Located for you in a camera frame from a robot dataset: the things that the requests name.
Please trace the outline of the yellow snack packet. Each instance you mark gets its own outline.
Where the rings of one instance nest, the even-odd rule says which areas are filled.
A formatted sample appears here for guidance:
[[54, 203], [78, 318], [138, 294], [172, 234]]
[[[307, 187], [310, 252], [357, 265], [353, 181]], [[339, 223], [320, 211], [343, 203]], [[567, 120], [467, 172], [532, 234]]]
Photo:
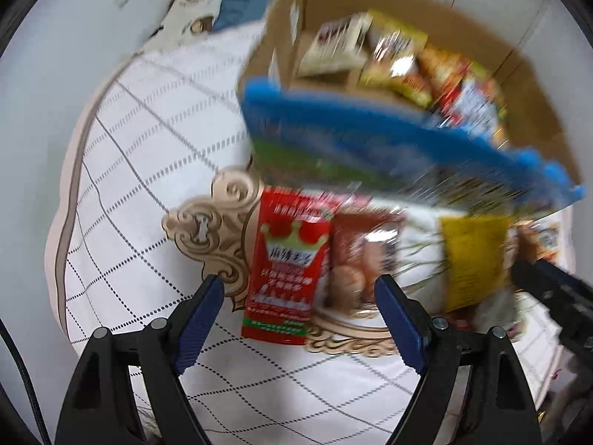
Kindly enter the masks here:
[[444, 312], [479, 304], [504, 281], [508, 216], [441, 217], [447, 263]]

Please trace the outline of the brown biscuit snack packet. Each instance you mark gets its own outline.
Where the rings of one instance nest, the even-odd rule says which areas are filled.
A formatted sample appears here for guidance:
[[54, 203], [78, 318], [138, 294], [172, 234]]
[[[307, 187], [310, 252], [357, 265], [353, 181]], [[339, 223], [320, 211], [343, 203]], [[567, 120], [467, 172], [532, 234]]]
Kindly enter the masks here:
[[334, 216], [326, 306], [343, 316], [368, 316], [376, 307], [375, 281], [397, 270], [405, 225], [400, 209], [345, 207]]

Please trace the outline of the red tall spicy snack packet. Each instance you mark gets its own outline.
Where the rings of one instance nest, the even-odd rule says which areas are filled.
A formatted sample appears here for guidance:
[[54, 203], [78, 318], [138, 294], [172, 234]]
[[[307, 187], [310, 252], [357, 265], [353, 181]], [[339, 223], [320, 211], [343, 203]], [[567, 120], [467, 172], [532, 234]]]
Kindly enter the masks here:
[[244, 339], [305, 343], [332, 218], [331, 206], [321, 199], [264, 190], [241, 326]]

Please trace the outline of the orange noodle snack bag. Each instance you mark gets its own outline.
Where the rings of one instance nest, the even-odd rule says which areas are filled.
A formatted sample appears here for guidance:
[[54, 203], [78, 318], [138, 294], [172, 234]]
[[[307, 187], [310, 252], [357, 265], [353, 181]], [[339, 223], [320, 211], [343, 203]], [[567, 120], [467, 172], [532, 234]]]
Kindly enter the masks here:
[[416, 56], [439, 112], [461, 121], [484, 105], [497, 102], [490, 72], [462, 53], [428, 43]]

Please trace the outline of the cardboard box blue printed outside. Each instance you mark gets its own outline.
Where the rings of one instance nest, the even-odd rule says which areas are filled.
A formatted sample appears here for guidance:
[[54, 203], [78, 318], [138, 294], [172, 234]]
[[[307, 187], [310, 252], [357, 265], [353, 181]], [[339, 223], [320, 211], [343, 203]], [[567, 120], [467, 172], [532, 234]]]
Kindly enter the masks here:
[[[462, 53], [497, 83], [497, 102], [461, 121], [430, 85], [397, 92], [360, 69], [299, 76], [327, 22], [375, 9]], [[272, 0], [237, 82], [260, 174], [274, 185], [349, 187], [473, 213], [547, 215], [586, 189], [534, 68], [474, 20], [435, 0]]]

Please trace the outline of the yellow clear cookie bag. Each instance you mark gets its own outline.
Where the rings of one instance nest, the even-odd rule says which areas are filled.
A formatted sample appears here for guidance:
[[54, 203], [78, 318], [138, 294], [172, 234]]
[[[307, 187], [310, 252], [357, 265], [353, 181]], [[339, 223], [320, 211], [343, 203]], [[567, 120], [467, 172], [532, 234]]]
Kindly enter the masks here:
[[375, 9], [368, 11], [371, 24], [367, 32], [370, 56], [360, 75], [367, 86], [387, 86], [404, 93], [420, 92], [425, 82], [417, 57], [425, 48], [428, 35], [397, 18]]

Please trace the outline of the white chocolate wafer packet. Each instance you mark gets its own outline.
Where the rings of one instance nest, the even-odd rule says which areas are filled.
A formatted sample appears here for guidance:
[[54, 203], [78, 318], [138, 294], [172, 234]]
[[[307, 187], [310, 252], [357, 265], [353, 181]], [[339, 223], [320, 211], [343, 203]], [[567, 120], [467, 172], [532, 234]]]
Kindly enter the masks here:
[[362, 68], [372, 18], [361, 12], [324, 23], [298, 66], [299, 76], [328, 75]]

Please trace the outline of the white bear print pillow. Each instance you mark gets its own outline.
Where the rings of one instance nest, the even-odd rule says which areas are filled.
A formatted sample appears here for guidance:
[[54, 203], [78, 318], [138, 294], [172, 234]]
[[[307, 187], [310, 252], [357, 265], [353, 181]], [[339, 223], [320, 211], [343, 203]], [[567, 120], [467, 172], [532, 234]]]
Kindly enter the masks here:
[[159, 27], [141, 52], [171, 51], [209, 33], [219, 16], [222, 0], [171, 0]]

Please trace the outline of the white quilt embroidered flower frame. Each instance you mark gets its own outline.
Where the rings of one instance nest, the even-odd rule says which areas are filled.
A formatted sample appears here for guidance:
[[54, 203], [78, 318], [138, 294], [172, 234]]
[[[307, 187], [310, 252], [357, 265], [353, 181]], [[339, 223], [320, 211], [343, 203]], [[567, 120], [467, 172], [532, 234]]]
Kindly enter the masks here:
[[251, 149], [236, 82], [264, 20], [132, 57], [76, 125], [45, 267], [75, 350], [99, 326], [135, 332], [169, 316], [210, 273], [225, 302], [182, 378], [215, 444], [380, 444], [417, 374], [380, 316], [316, 297], [301, 346], [243, 340], [259, 197], [270, 172]]

